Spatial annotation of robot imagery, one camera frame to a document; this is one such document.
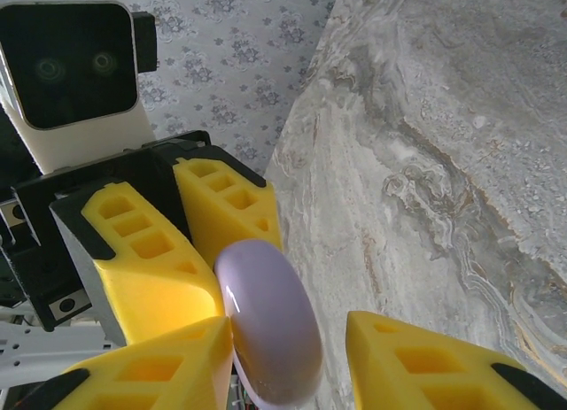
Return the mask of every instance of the lavender oval object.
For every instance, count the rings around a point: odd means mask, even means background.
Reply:
[[[261,410],[300,406],[313,397],[322,373],[322,343],[301,280],[272,244],[245,240],[215,264],[232,321],[235,366]]]

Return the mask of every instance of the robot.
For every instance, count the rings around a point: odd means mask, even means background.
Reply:
[[[46,330],[92,306],[122,346],[15,408],[224,409],[235,371],[246,408],[301,406],[324,353],[274,187],[204,131],[155,141],[135,25],[113,0],[0,0],[0,96],[41,171],[2,205],[3,255]],[[378,314],[349,313],[346,355],[358,409],[567,408],[505,355]]]

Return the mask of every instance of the robot eye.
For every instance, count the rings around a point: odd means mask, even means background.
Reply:
[[[35,74],[41,82],[56,84],[63,81],[66,69],[65,65],[55,58],[42,58],[35,64]]]
[[[92,68],[98,75],[110,76],[116,71],[117,67],[116,57],[107,51],[101,51],[92,58]]]

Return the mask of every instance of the patterned wallpaper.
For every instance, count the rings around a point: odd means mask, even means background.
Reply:
[[[335,0],[119,0],[158,18],[140,75],[158,138],[206,129],[263,172]]]

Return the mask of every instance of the black display screen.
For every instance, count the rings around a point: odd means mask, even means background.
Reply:
[[[62,127],[136,104],[132,25],[120,5],[6,6],[0,43],[33,128]]]

